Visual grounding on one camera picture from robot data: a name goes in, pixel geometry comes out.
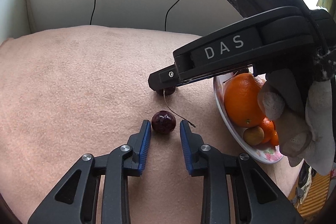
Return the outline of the white gloved hand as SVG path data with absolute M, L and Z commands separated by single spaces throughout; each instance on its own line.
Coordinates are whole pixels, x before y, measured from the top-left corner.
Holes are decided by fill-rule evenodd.
M 328 174 L 335 155 L 331 82 L 312 82 L 302 101 L 290 70 L 267 73 L 265 79 L 257 102 L 275 123 L 280 152 L 290 166 L 304 160 L 319 174 Z

